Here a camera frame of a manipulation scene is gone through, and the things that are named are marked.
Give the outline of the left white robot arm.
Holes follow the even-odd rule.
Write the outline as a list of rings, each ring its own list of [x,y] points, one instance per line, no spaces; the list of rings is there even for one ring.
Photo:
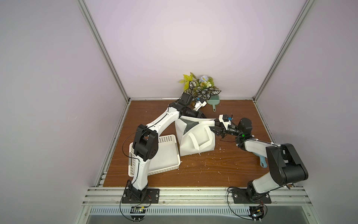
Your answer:
[[[199,108],[206,105],[203,98],[196,98],[194,109],[190,104],[194,97],[189,93],[182,93],[181,97],[170,103],[167,109],[154,121],[147,125],[139,125],[135,132],[132,148],[134,149],[133,160],[137,161],[136,174],[128,183],[129,194],[142,201],[146,197],[148,188],[148,172],[151,159],[158,152],[159,136],[173,122],[182,116],[205,118]]]

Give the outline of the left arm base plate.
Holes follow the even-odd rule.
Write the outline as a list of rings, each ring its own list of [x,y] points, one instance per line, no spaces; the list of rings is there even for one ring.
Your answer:
[[[138,191],[136,188],[126,189],[123,194],[121,203],[154,203],[159,201],[160,189],[143,189]]]

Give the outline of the artificial potted plant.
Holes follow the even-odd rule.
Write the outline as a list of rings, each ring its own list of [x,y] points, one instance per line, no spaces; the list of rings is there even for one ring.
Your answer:
[[[219,95],[222,92],[214,84],[213,78],[207,75],[196,77],[191,72],[190,75],[184,74],[179,83],[183,84],[183,91],[194,98],[209,100],[212,96]]]

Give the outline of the right connector board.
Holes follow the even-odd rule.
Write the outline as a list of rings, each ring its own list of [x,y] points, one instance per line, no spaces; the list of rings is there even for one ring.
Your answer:
[[[265,216],[264,206],[250,206],[249,207],[249,217],[254,221],[262,222],[262,219]]]

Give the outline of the white insulated delivery bag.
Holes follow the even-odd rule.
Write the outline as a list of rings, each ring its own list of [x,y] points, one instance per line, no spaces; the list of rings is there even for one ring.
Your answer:
[[[201,154],[213,151],[215,134],[211,130],[215,119],[200,119],[182,116],[175,121],[180,156]]]

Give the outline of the connector board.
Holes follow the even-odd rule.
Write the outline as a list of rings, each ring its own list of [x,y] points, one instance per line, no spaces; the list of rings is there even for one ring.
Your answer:
[[[265,216],[264,206],[250,206],[249,207],[249,217],[254,221],[262,222],[262,219]]]
[[[132,206],[130,209],[130,218],[133,222],[143,221],[146,216],[147,207],[144,206]]]

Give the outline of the white perforated plastic tray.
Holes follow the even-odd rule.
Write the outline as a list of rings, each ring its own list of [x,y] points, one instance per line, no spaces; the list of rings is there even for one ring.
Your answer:
[[[158,141],[158,152],[151,160],[148,175],[175,170],[181,164],[176,136],[174,134],[160,136]]]

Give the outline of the aluminium front rail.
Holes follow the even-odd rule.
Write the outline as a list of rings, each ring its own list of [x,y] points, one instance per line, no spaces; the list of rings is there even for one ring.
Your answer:
[[[129,201],[124,188],[91,187],[87,190],[82,205],[119,205],[121,200]],[[227,187],[162,187],[152,192],[146,200],[155,206],[167,205],[257,205],[268,206],[312,206],[303,187],[280,188],[265,194],[258,202],[249,201],[243,193]]]

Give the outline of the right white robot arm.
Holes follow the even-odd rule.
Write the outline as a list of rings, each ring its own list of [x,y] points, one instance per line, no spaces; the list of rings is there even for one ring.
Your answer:
[[[248,118],[242,118],[236,125],[231,117],[223,115],[214,121],[214,126],[210,129],[222,138],[226,135],[235,136],[238,148],[267,159],[269,172],[248,183],[245,195],[250,200],[258,200],[272,190],[307,180],[309,177],[292,144],[275,144],[254,138],[252,121]]]

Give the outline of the left connector board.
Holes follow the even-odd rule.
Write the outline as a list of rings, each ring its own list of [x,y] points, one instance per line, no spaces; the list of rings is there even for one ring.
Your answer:
[[[132,206],[130,209],[130,218],[133,222],[143,221],[146,216],[147,207],[144,206]]]

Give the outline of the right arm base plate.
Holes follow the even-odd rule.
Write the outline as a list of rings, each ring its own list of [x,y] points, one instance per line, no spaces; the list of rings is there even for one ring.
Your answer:
[[[268,193],[256,193],[252,189],[230,189],[230,194],[235,204],[271,204],[271,198]]]

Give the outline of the green small scoop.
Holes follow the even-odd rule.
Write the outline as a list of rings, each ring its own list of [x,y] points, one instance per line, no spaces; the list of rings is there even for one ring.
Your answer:
[[[211,96],[207,103],[212,106],[213,112],[216,112],[216,106],[220,103],[219,95]]]

